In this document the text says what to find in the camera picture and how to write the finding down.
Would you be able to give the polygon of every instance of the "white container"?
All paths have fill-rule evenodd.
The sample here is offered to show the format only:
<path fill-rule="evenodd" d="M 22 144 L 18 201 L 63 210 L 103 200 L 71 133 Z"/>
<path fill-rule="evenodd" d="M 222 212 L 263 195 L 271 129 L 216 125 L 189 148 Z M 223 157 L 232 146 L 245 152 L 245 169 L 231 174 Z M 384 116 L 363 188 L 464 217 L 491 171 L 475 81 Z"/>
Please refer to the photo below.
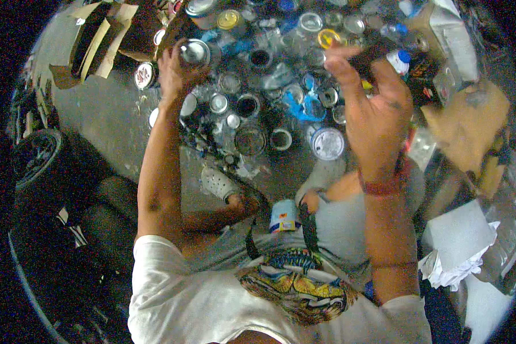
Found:
<path fill-rule="evenodd" d="M 411 55 L 405 50 L 393 51 L 386 54 L 386 59 L 399 75 L 407 75 L 409 72 L 409 62 L 411 62 Z"/>

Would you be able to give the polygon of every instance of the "hand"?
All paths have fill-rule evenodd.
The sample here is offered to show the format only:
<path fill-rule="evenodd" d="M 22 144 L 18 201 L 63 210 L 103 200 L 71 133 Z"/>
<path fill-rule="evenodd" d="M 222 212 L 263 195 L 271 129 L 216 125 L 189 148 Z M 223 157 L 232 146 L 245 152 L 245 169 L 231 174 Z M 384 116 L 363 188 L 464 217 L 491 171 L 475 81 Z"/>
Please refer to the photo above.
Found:
<path fill-rule="evenodd" d="M 163 100 L 170 101 L 179 97 L 183 98 L 191 92 L 193 87 L 206 78 L 210 70 L 208 66 L 204 65 L 181 66 L 180 47 L 185 42 L 185 38 L 176 42 L 172 52 L 165 49 L 162 58 L 157 61 Z"/>
<path fill-rule="evenodd" d="M 409 88 L 385 59 L 372 63 L 379 94 L 369 100 L 358 72 L 347 61 L 359 52 L 356 47 L 329 49 L 325 68 L 340 82 L 346 101 L 346 134 L 363 177 L 380 181 L 393 177 L 413 114 L 413 100 Z"/>

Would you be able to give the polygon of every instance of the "blue bottle cap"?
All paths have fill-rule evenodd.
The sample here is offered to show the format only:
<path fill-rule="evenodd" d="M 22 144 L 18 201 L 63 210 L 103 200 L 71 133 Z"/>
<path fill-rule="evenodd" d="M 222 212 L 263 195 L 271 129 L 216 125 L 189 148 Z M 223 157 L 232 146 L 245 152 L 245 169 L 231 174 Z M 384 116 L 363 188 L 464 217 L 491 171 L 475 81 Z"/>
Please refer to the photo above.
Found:
<path fill-rule="evenodd" d="M 279 0 L 277 4 L 280 10 L 283 12 L 291 12 L 296 10 L 296 1 L 294 0 Z"/>
<path fill-rule="evenodd" d="M 397 30 L 397 32 L 399 32 L 400 34 L 402 34 L 404 36 L 407 33 L 409 33 L 409 29 L 407 29 L 407 26 L 405 26 L 405 24 L 401 24 L 401 23 L 396 24 L 396 30 Z"/>
<path fill-rule="evenodd" d="M 411 55 L 407 51 L 405 51 L 405 50 L 398 51 L 397 52 L 397 56 L 399 57 L 399 59 L 403 63 L 411 62 Z"/>

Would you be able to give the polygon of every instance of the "trash pile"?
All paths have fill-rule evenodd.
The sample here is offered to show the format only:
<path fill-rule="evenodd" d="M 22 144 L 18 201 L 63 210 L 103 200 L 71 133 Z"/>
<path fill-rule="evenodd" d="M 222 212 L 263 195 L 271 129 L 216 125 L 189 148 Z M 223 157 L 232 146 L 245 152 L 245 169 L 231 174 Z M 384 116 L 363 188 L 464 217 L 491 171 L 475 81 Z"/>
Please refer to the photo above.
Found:
<path fill-rule="evenodd" d="M 349 63 L 368 97 L 375 91 L 370 64 L 379 58 L 409 85 L 417 108 L 443 105 L 479 80 L 474 47 L 452 1 L 356 3 L 171 1 L 171 14 L 185 11 L 194 24 L 180 34 L 189 38 L 183 62 L 211 67 L 180 113 L 186 145 L 244 159 L 288 150 L 296 135 L 317 158 L 337 159 L 345 145 L 344 97 L 323 67 L 333 45 L 362 49 Z M 158 31 L 156 45 L 164 35 Z M 158 87 L 157 65 L 139 65 L 134 82 L 140 90 Z"/>

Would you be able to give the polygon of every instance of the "white paper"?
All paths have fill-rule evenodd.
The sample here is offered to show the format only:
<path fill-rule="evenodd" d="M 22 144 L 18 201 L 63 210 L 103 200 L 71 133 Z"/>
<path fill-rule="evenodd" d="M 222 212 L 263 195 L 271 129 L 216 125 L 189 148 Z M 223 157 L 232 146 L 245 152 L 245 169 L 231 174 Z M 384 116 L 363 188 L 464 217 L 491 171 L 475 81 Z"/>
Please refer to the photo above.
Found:
<path fill-rule="evenodd" d="M 461 280 L 471 273 L 480 273 L 482 271 L 480 268 L 484 263 L 482 255 L 488 250 L 489 246 L 495 243 L 497 228 L 500 224 L 501 222 L 499 221 L 489 224 L 489 228 L 494 234 L 494 239 L 488 246 L 449 271 L 443 270 L 440 254 L 437 250 L 422 258 L 419 262 L 419 269 L 423 273 L 423 279 L 428 279 L 433 288 L 451 286 L 451 291 L 456 292 Z"/>

